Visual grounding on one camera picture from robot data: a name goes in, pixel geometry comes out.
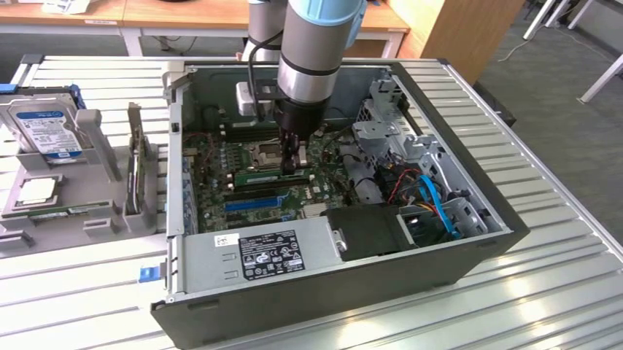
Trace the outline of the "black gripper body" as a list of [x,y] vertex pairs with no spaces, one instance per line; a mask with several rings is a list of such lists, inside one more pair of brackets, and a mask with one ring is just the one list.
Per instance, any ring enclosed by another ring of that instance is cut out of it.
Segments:
[[299,141],[307,141],[321,127],[326,109],[327,100],[310,104],[294,99],[278,100],[274,119],[279,126],[279,141],[286,143],[295,136]]

